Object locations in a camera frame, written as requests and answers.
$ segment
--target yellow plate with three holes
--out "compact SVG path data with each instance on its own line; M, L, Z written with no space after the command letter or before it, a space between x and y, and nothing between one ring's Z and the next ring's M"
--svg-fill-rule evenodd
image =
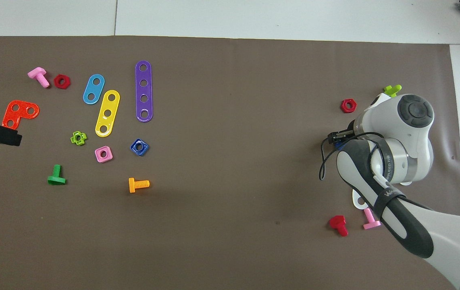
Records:
M115 122L115 114L119 108L121 95L116 90L109 90L102 97L101 110L97 117L96 134L99 137L106 137L111 134L113 122Z

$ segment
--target pink square nut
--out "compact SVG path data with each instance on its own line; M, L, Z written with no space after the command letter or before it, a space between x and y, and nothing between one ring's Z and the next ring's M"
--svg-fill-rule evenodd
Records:
M101 154L103 152L106 152L106 156L104 156L104 157L101 156ZM108 146L103 146L101 148L97 148L96 149L96 158L97 158L97 162L105 163L106 161L111 160L113 158L112 150Z

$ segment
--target purple plate with four holes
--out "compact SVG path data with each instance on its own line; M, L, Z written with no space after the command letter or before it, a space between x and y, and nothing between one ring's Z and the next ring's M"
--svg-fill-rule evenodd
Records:
M136 118L149 122L153 117L153 86L151 64L145 60L135 66Z

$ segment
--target black cable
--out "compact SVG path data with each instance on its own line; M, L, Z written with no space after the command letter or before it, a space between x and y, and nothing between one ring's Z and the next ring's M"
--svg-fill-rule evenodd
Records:
M341 143L340 147L343 147L346 143L348 143L349 141L351 140L354 140L354 139L357 139L361 136L364 136L364 135L376 135L376 136L379 136L380 138L384 138L384 136L382 134L379 134L377 132L366 132L366 133L361 133L361 134L357 134L355 136L352 136L346 140L343 141L343 143ZM327 162L328 158L330 158L330 156L332 156L332 154L334 154L336 151L338 151L339 149L338 148L334 148L327 156L326 158L323 158L323 156L325 156L324 152L323 152L323 144L325 143L325 141L328 140L328 137L325 138L322 143L321 143L321 158L322 158L322 164L321 164L321 167L320 167L320 173L319 173L319 178L320 180L323 180L325 178L325 173L326 173L326 167L325 167L325 163Z
M377 143L376 141L373 141L373 140L370 140L370 141L375 143L375 146L373 147L373 149L371 150L370 154L368 155L368 168L371 168L371 158L372 158L373 154L375 153L375 150L377 150L377 149L379 149L379 151L381 150L379 148L379 143Z

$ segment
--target green toy bolt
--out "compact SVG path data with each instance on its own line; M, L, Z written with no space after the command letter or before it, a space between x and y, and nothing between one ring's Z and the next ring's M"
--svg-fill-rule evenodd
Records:
M384 94L390 96L390 97L396 97L396 93L398 93L402 89L401 85L396 85L394 87L392 86L387 86L384 88Z
M60 171L62 169L62 166L59 164L56 164L54 166L54 169L52 171L52 176L47 177L47 182L51 185L60 185L60 184L65 184L66 179L60 177Z

